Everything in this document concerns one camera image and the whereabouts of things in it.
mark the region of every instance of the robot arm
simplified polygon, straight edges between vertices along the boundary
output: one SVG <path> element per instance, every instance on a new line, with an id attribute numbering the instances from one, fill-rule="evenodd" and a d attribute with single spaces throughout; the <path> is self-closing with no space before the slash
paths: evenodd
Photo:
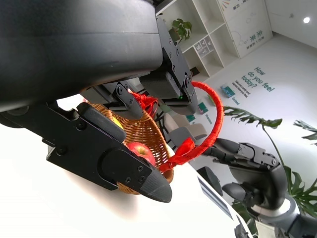
<path id="1" fill-rule="evenodd" d="M 255 220 L 282 228 L 295 238 L 317 238 L 317 220 L 300 214 L 287 194 L 284 168 L 272 154 L 249 143 L 219 138 L 204 155 L 229 166 L 238 183 L 222 189 L 242 202 Z"/>
<path id="2" fill-rule="evenodd" d="M 106 189 L 119 182 L 171 200 L 162 174 L 122 144 L 123 130 L 88 104 L 67 112 L 56 103 L 81 93 L 138 119 L 124 81 L 140 77 L 177 113 L 195 112 L 188 65 L 148 1 L 3 0 L 0 43 L 0 123 L 41 136 L 48 161 Z"/>

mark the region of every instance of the white bookshelf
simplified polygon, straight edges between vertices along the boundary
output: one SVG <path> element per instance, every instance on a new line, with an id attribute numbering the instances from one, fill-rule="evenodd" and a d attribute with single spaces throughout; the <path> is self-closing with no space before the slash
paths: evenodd
<path id="1" fill-rule="evenodd" d="M 196 67 L 200 72 L 194 81 L 209 79 L 239 58 L 217 0 L 165 0 L 156 12 L 157 16 L 162 13 L 159 17 L 168 30 L 178 18 L 192 23 L 191 38 L 179 46 L 189 68 Z"/>

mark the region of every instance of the poster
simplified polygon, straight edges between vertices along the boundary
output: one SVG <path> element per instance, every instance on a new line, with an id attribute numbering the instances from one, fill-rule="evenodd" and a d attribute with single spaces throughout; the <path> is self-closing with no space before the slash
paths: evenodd
<path id="1" fill-rule="evenodd" d="M 219 0 L 219 3 L 227 6 L 223 14 L 241 58 L 272 38 L 263 0 Z"/>

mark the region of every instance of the apple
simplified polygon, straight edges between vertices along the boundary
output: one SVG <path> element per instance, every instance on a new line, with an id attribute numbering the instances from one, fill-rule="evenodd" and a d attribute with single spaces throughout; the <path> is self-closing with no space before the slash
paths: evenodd
<path id="1" fill-rule="evenodd" d="M 140 142 L 130 142 L 127 144 L 129 150 L 139 157 L 142 157 L 149 161 L 153 166 L 155 166 L 155 157 L 150 151 L 150 149 Z"/>

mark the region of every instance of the basket handle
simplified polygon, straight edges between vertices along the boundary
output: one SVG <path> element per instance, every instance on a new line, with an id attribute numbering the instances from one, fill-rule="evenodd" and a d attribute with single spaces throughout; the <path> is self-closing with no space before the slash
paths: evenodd
<path id="1" fill-rule="evenodd" d="M 200 88 L 204 90 L 205 92 L 207 92 L 213 99 L 217 108 L 216 122 L 214 124 L 214 127 L 211 133 L 203 141 L 201 145 L 195 147 L 195 143 L 192 140 L 192 138 L 190 137 L 187 138 L 183 142 L 183 144 L 180 147 L 178 147 L 175 155 L 170 157 L 167 162 L 165 162 L 159 167 L 159 170 L 162 173 L 173 169 L 176 165 L 183 165 L 186 162 L 196 158 L 197 156 L 200 156 L 202 153 L 204 153 L 205 150 L 207 150 L 209 147 L 211 147 L 214 144 L 214 142 L 216 141 L 220 133 L 222 122 L 223 122 L 223 105 L 222 105 L 220 97 L 212 88 L 210 88 L 205 83 L 192 82 L 192 84 L 194 87 Z M 141 104 L 142 108 L 147 107 L 148 105 L 153 103 L 154 100 L 156 100 L 155 98 L 151 98 L 151 97 L 145 97 L 145 96 L 141 97 L 138 94 L 133 94 L 133 96 L 136 97 L 137 101 Z"/>

